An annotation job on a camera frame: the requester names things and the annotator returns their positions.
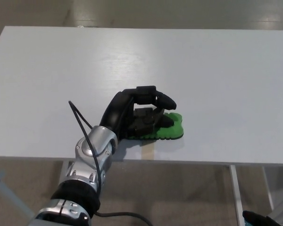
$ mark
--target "black robotic finger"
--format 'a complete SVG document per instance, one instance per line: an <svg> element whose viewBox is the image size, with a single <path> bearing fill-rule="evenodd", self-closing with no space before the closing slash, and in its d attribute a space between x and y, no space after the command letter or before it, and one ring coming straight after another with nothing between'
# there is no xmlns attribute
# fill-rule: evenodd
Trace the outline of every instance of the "black robotic finger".
<svg viewBox="0 0 283 226"><path fill-rule="evenodd" d="M157 108L138 108L134 104L154 105ZM164 109L176 109L176 103L167 95L158 92L155 86L139 86L135 89L125 89L118 92L100 122L117 135L118 140L144 136L161 127L168 128L174 122L163 115Z"/></svg>

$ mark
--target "table leg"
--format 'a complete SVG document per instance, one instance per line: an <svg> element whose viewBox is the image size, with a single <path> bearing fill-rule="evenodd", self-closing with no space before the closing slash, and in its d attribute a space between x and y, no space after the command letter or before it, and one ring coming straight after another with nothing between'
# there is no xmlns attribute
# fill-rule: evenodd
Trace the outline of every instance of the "table leg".
<svg viewBox="0 0 283 226"><path fill-rule="evenodd" d="M231 172L232 185L233 185L233 194L235 198L235 207L236 207L238 226L244 226L245 222L242 216L243 208L242 208L236 167L234 165L230 165L230 172Z"/></svg>
<svg viewBox="0 0 283 226"><path fill-rule="evenodd" d="M34 217L34 212L18 197L10 190L5 183L2 181L3 173L0 172L0 193L5 197L8 198L18 210L21 210L24 215L32 219Z"/></svg>

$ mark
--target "white tabletop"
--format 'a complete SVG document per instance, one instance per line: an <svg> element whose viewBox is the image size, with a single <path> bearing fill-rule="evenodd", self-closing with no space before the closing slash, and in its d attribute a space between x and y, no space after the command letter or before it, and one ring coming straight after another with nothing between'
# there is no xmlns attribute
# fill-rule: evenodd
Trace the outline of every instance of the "white tabletop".
<svg viewBox="0 0 283 226"><path fill-rule="evenodd" d="M156 85L177 102L184 137L154 160L283 164L283 31L5 27L0 156L74 158L82 132L123 89ZM116 159L139 160L139 141Z"/></svg>

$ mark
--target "black glove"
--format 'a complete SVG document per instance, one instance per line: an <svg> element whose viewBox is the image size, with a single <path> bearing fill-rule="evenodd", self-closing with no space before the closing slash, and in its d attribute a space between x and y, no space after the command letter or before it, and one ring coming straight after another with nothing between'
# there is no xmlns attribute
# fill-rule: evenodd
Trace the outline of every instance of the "black glove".
<svg viewBox="0 0 283 226"><path fill-rule="evenodd" d="M243 211L244 220L253 226L281 226L270 217L264 217L254 212Z"/></svg>

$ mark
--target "robotic hand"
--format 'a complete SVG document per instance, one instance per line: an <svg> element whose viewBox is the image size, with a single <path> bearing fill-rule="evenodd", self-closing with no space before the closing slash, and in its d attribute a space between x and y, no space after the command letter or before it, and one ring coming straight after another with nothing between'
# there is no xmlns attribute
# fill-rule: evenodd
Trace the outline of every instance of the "robotic hand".
<svg viewBox="0 0 283 226"><path fill-rule="evenodd" d="M89 226L100 208L100 192L112 163L118 143L128 137L150 134L156 128L172 126L164 109L173 110L176 103L155 86L137 87L118 92L103 114L99 126L92 126L69 102L84 133L75 146L75 161L69 166L50 202L28 226ZM156 106L156 109L134 110L134 104ZM86 133L78 117L91 128Z"/></svg>

